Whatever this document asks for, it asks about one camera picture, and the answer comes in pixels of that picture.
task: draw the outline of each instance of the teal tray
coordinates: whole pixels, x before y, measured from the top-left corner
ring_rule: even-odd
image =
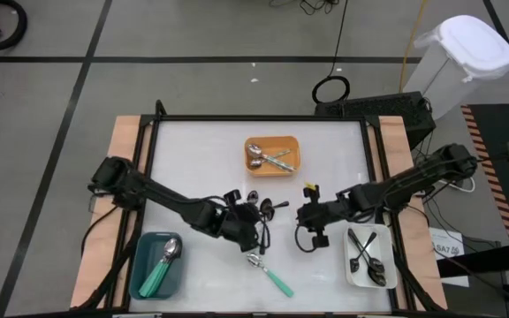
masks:
[[[129,282],[129,294],[132,298],[162,300],[168,299],[178,291],[182,277],[183,245],[179,256],[172,261],[163,282],[158,287],[158,291],[148,298],[144,298],[139,294],[140,287],[156,264],[163,258],[164,245],[172,238],[179,239],[180,244],[182,244],[182,238],[173,232],[149,232],[139,238],[137,252],[134,256],[133,273],[131,273],[131,281]]]

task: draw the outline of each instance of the orange tray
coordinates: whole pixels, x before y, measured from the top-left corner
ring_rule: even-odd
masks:
[[[296,170],[288,172],[281,170],[272,163],[263,163],[260,168],[251,168],[250,162],[253,158],[248,155],[247,146],[255,144],[262,149],[265,155],[275,155],[281,151],[290,149],[290,153],[277,158],[279,161],[292,165]],[[296,173],[301,166],[300,144],[293,136],[276,136],[276,137],[250,137],[245,141],[243,147],[245,152],[245,167],[247,171],[255,177],[278,177],[291,176]]]

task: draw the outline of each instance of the white lid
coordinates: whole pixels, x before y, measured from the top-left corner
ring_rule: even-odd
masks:
[[[444,21],[437,38],[473,78],[498,78],[509,70],[509,44],[494,29],[467,15]]]

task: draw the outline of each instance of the gray floor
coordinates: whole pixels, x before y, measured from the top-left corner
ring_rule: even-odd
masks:
[[[29,29],[0,52],[0,291],[49,160],[105,0],[20,0]],[[342,57],[402,57],[420,0],[350,0]],[[509,36],[509,1],[493,0]],[[11,10],[0,8],[11,25]],[[97,57],[331,56],[342,7],[306,16],[297,4],[264,0],[113,0]],[[443,19],[469,14],[492,25],[482,0],[431,0],[418,34]],[[420,57],[414,50],[412,56]],[[78,63],[20,63],[13,57],[80,57]],[[395,93],[399,64],[338,64],[352,98]],[[68,308],[87,228],[88,182],[103,159],[117,115],[152,111],[161,98],[171,114],[311,114],[321,63],[93,63],[54,172],[7,314]],[[408,67],[412,72],[414,65]],[[325,87],[322,99],[341,93]],[[478,89],[468,103],[509,102],[509,73]],[[437,122],[431,149],[448,142],[473,149],[455,109]],[[472,194],[444,190],[445,218],[469,236],[507,236],[485,176]]]

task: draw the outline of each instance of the teal handle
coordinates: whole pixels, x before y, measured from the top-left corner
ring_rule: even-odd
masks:
[[[276,286],[278,286],[280,291],[282,291],[288,297],[293,296],[293,291],[283,281],[281,281],[280,278],[278,278],[278,276],[274,275],[274,273],[272,273],[268,269],[266,269],[264,271],[266,272],[266,275],[268,275],[270,277],[270,279],[272,279],[274,284],[276,284]]]
[[[158,287],[160,287],[169,267],[169,262],[159,261],[152,272],[150,272],[150,275],[148,275],[145,283],[139,289],[139,295],[144,298],[152,296],[158,290]]]

